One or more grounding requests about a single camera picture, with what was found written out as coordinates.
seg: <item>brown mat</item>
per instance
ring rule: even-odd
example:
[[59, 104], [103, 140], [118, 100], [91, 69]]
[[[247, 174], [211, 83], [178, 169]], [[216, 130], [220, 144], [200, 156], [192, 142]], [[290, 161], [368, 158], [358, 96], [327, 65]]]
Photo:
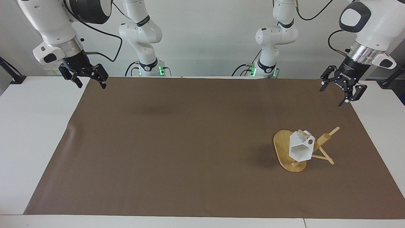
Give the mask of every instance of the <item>brown mat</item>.
[[[341, 89], [319, 80], [91, 81], [32, 214], [405, 219], [405, 199]], [[341, 130], [301, 173], [274, 134]]]

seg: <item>white robotic arm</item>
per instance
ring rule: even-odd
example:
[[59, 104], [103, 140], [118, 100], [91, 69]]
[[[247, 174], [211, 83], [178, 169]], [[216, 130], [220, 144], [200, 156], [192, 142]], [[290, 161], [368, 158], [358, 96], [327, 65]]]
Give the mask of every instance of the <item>white robotic arm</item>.
[[65, 6], [84, 22], [103, 24], [110, 17], [111, 0], [18, 0], [18, 4], [44, 40], [33, 50], [41, 64], [61, 60], [59, 70], [66, 80], [81, 88], [78, 76], [90, 77], [106, 87], [107, 72], [101, 64], [90, 63]]
[[275, 46], [297, 40], [298, 29], [294, 25], [294, 14], [294, 0], [275, 0], [273, 17], [278, 25], [257, 31], [256, 42], [262, 46], [262, 53], [255, 62], [253, 75], [271, 77], [279, 57], [279, 50]]
[[150, 18], [143, 0], [122, 0], [127, 16], [134, 22], [119, 27], [120, 36], [135, 49], [142, 76], [164, 75], [164, 62], [156, 57], [153, 43], [162, 39], [162, 30]]
[[339, 25], [344, 31], [356, 33], [357, 38], [340, 67], [331, 65], [322, 74], [320, 91], [330, 82], [336, 83], [345, 93], [341, 106], [361, 98], [367, 86], [357, 84], [370, 65], [393, 69], [396, 62], [385, 51], [405, 28], [403, 12], [405, 0], [360, 0], [349, 4], [340, 16]]

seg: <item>hexagonal white object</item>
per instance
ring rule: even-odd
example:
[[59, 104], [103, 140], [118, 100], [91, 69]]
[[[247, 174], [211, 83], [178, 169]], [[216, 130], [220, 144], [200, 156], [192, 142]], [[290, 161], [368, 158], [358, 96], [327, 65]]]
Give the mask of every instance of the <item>hexagonal white object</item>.
[[306, 161], [312, 158], [315, 137], [313, 137], [308, 131], [304, 132], [310, 135], [310, 137], [307, 138], [298, 131], [290, 135], [290, 151], [288, 155], [296, 161]]

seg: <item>wooden dowel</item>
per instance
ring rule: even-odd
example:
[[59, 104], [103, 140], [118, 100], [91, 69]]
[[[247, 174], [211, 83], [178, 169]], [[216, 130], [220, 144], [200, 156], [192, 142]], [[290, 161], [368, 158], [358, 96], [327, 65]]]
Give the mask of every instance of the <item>wooden dowel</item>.
[[331, 131], [329, 133], [330, 136], [332, 136], [334, 133], [336, 133], [338, 130], [340, 129], [340, 127], [336, 127], [335, 129], [333, 129], [333, 131]]
[[313, 147], [313, 151], [317, 151], [321, 146], [323, 146], [328, 140], [330, 139], [330, 135], [328, 133], [323, 134], [321, 137], [316, 140], [315, 146]]
[[322, 157], [322, 156], [319, 156], [319, 155], [312, 155], [312, 157], [329, 161], [326, 157]]
[[301, 131], [301, 129], [298, 129], [298, 132], [301, 133], [301, 134], [303, 134], [303, 135], [305, 135], [305, 137], [307, 137], [307, 138], [310, 137], [310, 135], [308, 135], [307, 133]]
[[335, 162], [332, 160], [332, 158], [326, 153], [326, 151], [325, 151], [322, 147], [319, 147], [319, 150], [320, 150], [321, 153], [325, 156], [325, 158], [328, 159], [328, 161], [329, 161], [332, 165], [335, 164]]
[[299, 162], [299, 161], [294, 161], [294, 162], [291, 163], [291, 165], [292, 165], [293, 167], [297, 167], [300, 163], [301, 163], [301, 162]]

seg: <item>wooden base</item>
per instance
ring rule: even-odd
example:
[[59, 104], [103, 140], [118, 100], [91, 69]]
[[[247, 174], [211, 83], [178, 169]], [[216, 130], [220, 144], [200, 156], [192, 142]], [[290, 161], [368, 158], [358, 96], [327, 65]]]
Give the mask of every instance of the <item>wooden base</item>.
[[292, 163], [295, 162], [294, 159], [288, 156], [290, 150], [290, 135], [292, 131], [281, 130], [274, 135], [274, 147], [276, 149], [278, 160], [281, 166], [290, 171], [290, 172], [301, 172], [307, 166], [307, 161], [295, 163], [292, 166]]

